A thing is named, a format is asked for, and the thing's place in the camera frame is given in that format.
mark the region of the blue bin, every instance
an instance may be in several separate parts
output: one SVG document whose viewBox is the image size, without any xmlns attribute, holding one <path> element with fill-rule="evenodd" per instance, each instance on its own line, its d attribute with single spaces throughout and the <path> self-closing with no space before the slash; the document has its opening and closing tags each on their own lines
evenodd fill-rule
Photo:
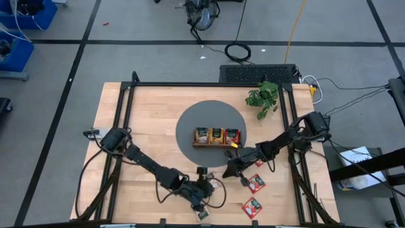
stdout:
<svg viewBox="0 0 405 228">
<path fill-rule="evenodd" d="M 23 35 L 20 32 L 10 33 L 23 38 Z M 10 54 L 7 55 L 4 61 L 0 62 L 0 70 L 22 72 L 34 50 L 34 45 L 28 41 L 14 38 L 5 32 L 0 32 L 0 40 L 6 40 L 9 43 L 14 41 Z"/>
<path fill-rule="evenodd" d="M 49 28 L 49 25 L 52 22 L 53 17 L 56 14 L 58 8 L 52 0 L 31 0 L 35 2 L 42 2 L 44 9 L 38 11 L 34 15 L 35 21 L 32 16 L 17 15 L 18 25 L 21 29 L 40 29 L 37 24 L 43 29 Z M 10 13 L 10 15 L 0 15 L 0 23 L 9 29 L 17 29 L 17 24 L 15 23 L 14 18 L 14 9 L 11 9 L 9 0 L 0 0 L 0 11 Z"/>
</svg>

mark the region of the green leaves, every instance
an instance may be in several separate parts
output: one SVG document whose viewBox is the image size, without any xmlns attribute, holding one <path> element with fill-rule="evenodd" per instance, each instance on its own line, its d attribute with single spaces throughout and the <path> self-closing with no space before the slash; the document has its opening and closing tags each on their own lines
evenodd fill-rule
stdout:
<svg viewBox="0 0 405 228">
<path fill-rule="evenodd" d="M 267 116 L 270 109 L 273 112 L 277 110 L 278 86 L 267 81 L 261 82 L 258 85 L 259 89 L 249 91 L 249 97 L 245 101 L 249 106 L 263 107 L 257 115 L 258 120 L 262 120 Z"/>
</svg>

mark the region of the yellow cable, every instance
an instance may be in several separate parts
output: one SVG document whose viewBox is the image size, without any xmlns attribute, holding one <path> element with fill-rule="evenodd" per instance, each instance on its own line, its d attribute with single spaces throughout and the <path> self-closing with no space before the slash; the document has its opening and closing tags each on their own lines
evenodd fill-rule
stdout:
<svg viewBox="0 0 405 228">
<path fill-rule="evenodd" d="M 306 0 L 302 0 L 301 9 L 299 9 L 299 13 L 298 13 L 298 16 L 297 16 L 297 19 L 296 19 L 296 23 L 294 24 L 294 28 L 291 31 L 289 43 L 287 45 L 287 51 L 285 52 L 284 64 L 287 64 L 287 59 L 289 57 L 291 40 L 292 40 L 292 37 L 294 36 L 294 32 L 296 31 L 297 24 L 298 24 L 299 18 L 301 17 L 301 13 L 302 13 L 302 10 L 305 7 L 305 4 L 306 4 Z"/>
</svg>

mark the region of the wooden tabletop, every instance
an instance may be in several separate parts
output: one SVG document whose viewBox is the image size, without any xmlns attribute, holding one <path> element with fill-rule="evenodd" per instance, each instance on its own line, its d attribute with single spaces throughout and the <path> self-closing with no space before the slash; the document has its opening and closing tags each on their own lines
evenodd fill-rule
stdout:
<svg viewBox="0 0 405 228">
<path fill-rule="evenodd" d="M 112 127 L 119 88 L 120 83 L 105 83 L 94 121 L 95 128 Z M 160 165 L 177 168 L 190 175 L 192 180 L 196 180 L 197 164 L 183 155 L 177 146 L 175 137 L 177 121 L 191 105 L 205 100 L 218 100 L 232 105 L 240 112 L 246 123 L 247 141 L 245 146 L 254 146 L 254 143 L 272 140 L 284 131 L 280 108 L 274 114 L 268 114 L 262 122 L 258 122 L 256 119 L 258 109 L 247 106 L 244 101 L 247 92 L 251 89 L 248 87 L 136 87 L 129 122 L 134 143 Z M 308 86 L 294 84 L 293 89 L 298 116 L 313 111 Z M 291 122 L 290 104 L 287 97 L 288 95 L 285 93 L 287 112 Z M 123 104 L 120 126 L 123 122 L 126 98 Z M 85 161 L 97 151 L 96 144 L 90 142 Z M 323 154 L 322 145 L 318 142 L 313 143 L 313 151 Z M 244 171 L 248 178 L 259 174 L 266 183 L 266 186 L 254 195 L 247 187 L 241 185 L 239 178 L 224 179 L 227 202 L 222 208 L 209 208 L 211 215 L 202 223 L 251 224 L 251 219 L 242 211 L 241 207 L 250 197 L 254 196 L 263 206 L 263 209 L 254 218 L 258 220 L 259 224 L 298 225 L 296 200 L 287 157 L 287 149 L 281 149 L 280 154 L 275 158 L 276 170 L 274 173 L 269 171 L 266 164 L 260 167 L 253 165 Z M 99 190 L 105 158 L 106 155 L 101 154 L 87 167 L 79 198 L 80 213 L 83 213 Z M 317 185 L 319 201 L 332 218 L 339 221 L 325 159 L 314 153 L 307 153 L 306 159 L 311 183 Z M 208 172 L 214 172 L 215 177 L 221 179 L 225 169 L 226 166 L 208 168 Z M 159 187 L 161 198 L 167 193 L 167 190 Z M 105 197 L 104 205 L 108 204 L 108 200 L 109 193 Z M 219 205 L 222 200 L 223 189 L 219 188 L 213 193 L 210 204 Z M 304 211 L 306 211 L 306 220 L 310 221 L 304 196 L 302 202 Z M 106 210 L 107 206 L 104 206 L 103 217 L 106 216 Z M 159 223 L 160 218 L 165 218 L 168 224 L 201 223 L 190 209 L 190 203 L 179 196 L 170 196 L 163 204 L 159 204 L 156 198 L 154 176 L 142 167 L 123 164 L 113 222 L 156 224 Z"/>
</svg>

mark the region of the red packet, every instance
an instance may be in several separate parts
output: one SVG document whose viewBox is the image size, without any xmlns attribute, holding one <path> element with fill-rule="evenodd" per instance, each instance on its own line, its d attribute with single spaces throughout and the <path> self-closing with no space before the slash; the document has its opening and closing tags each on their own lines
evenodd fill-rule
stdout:
<svg viewBox="0 0 405 228">
<path fill-rule="evenodd" d="M 260 167 L 262 164 L 264 164 L 264 161 L 262 160 L 258 160 L 257 162 L 255 162 L 255 164 Z"/>
<path fill-rule="evenodd" d="M 258 192 L 265 186 L 266 186 L 265 182 L 259 177 L 258 174 L 255 174 L 253 177 L 249 179 L 248 188 L 252 191 L 253 194 Z"/>
<path fill-rule="evenodd" d="M 262 209 L 260 203 L 255 199 L 251 198 L 245 205 L 243 205 L 242 210 L 249 216 L 250 219 L 253 219 Z"/>
</svg>

